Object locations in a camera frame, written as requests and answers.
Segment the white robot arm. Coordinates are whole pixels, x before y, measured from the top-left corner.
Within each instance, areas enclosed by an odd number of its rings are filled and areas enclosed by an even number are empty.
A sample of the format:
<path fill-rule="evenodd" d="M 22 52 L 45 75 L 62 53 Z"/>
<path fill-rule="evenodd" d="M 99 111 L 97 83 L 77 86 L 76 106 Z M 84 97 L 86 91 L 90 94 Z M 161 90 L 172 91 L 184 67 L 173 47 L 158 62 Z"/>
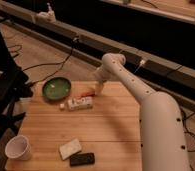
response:
<path fill-rule="evenodd" d="M 156 91 L 125 67 L 125 56 L 106 53 L 95 71 L 104 84 L 115 75 L 140 104 L 142 171 L 190 171 L 180 107 L 168 93 Z"/>

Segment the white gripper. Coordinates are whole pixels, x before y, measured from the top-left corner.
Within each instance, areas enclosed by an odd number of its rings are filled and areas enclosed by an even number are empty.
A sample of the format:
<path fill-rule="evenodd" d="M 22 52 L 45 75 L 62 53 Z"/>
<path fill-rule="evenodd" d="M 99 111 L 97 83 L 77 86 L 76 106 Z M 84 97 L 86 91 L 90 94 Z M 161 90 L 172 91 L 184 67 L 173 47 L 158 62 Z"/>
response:
<path fill-rule="evenodd" d="M 95 84 L 95 95 L 99 96 L 104 87 L 103 83 L 110 79 L 111 73 L 103 65 L 101 65 L 94 72 L 94 77 L 98 81 Z"/>

